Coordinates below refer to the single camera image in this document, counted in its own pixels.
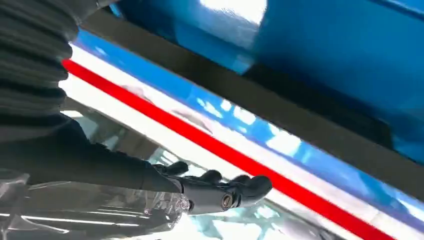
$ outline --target robotic hand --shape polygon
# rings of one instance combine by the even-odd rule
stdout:
[[[209,170],[202,176],[184,176],[189,168],[184,162],[176,162],[168,167],[154,165],[170,181],[174,182],[181,193],[190,201],[189,214],[225,212],[231,208],[249,207],[262,200],[272,189],[266,176],[247,175],[222,182],[221,173]]]

